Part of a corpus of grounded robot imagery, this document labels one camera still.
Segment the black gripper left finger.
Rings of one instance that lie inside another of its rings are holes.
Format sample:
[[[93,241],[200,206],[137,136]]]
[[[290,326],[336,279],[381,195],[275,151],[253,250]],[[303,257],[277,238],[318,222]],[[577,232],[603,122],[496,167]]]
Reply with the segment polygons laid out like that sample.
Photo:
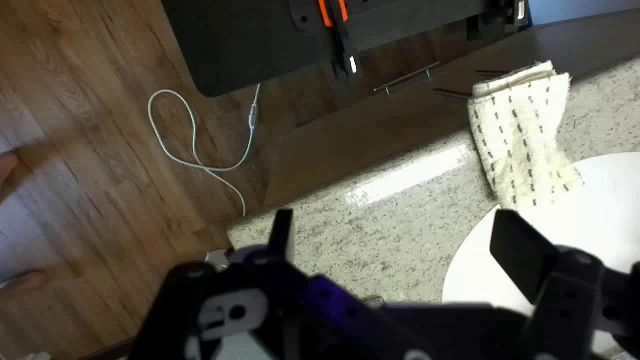
[[[293,227],[293,210],[282,208],[274,216],[271,232],[267,238],[267,251],[277,257],[286,260],[292,248],[292,227]]]

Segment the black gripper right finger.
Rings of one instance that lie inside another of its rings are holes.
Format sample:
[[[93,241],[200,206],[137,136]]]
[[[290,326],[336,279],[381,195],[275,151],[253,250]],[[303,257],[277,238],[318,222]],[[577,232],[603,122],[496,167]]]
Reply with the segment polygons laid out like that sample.
[[[557,250],[517,212],[496,212],[489,254],[535,310],[557,312],[561,308],[556,285],[548,284]]]

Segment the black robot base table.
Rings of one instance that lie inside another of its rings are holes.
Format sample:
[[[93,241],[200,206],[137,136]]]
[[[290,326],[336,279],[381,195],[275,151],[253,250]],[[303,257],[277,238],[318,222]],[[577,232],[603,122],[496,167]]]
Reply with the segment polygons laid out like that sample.
[[[336,48],[315,0],[162,0],[196,87],[210,97],[330,62]],[[524,28],[528,0],[348,0],[359,54],[454,22]]]

